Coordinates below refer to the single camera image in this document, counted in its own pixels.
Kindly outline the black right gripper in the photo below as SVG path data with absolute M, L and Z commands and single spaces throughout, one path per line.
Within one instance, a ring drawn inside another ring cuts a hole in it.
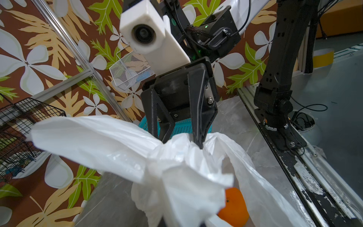
M 193 141 L 202 149 L 218 113 L 216 103 L 219 99 L 208 57 L 147 79 L 142 87 L 141 101 L 148 132 L 166 143 L 175 128 L 171 115 L 178 114 L 178 119 L 187 116 L 192 120 Z

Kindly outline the white printed bag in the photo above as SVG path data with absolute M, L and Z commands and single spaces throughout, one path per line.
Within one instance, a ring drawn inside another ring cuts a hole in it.
M 51 117 L 32 126 L 29 141 L 44 151 L 133 183 L 132 200 L 148 224 L 225 227 L 217 217 L 225 190 L 238 182 L 256 227 L 305 227 L 306 221 L 255 169 L 228 136 L 209 133 L 202 147 L 187 133 L 163 143 L 133 123 L 108 115 Z

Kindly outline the orange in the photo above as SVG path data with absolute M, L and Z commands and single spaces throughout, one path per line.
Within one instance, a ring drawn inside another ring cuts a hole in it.
M 233 187 L 226 189 L 225 194 L 225 207 L 217 215 L 232 227 L 243 227 L 250 216 L 241 191 Z

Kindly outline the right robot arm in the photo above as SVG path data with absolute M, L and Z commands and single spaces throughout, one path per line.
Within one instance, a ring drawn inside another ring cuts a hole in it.
M 280 151 L 306 147 L 292 128 L 292 73 L 306 28 L 317 17 L 319 1 L 278 1 L 272 26 L 269 59 L 256 88 L 255 114 L 268 140 Z M 177 122 L 190 119 L 194 142 L 201 147 L 217 115 L 218 93 L 211 64 L 240 41 L 241 31 L 252 18 L 252 4 L 243 24 L 237 24 L 233 6 L 208 16 L 200 26 L 191 25 L 178 1 L 164 1 L 157 12 L 171 22 L 172 35 L 187 52 L 190 63 L 172 67 L 147 81 L 142 88 L 148 131 L 167 142 Z

